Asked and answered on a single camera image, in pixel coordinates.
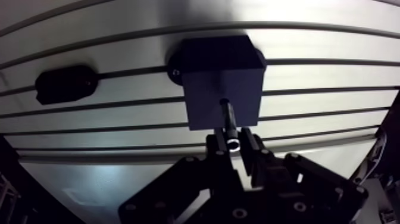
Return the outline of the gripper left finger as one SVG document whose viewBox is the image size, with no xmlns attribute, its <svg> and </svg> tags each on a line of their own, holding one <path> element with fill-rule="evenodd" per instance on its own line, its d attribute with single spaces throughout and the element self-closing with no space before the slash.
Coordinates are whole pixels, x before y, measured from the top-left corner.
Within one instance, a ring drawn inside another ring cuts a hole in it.
<svg viewBox="0 0 400 224">
<path fill-rule="evenodd" d="M 206 157 L 181 158 L 118 209 L 121 223 L 230 223 L 243 192 L 222 130 L 206 137 Z"/>
</svg>

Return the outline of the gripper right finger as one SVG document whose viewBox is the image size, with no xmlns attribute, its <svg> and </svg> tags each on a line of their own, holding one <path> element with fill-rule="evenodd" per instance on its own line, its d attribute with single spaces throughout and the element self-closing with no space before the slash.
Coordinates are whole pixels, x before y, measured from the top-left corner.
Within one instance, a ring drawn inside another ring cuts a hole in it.
<svg viewBox="0 0 400 224">
<path fill-rule="evenodd" d="M 351 223 L 368 191 L 297 153 L 277 158 L 250 129 L 240 153 L 255 193 L 246 195 L 246 223 Z"/>
</svg>

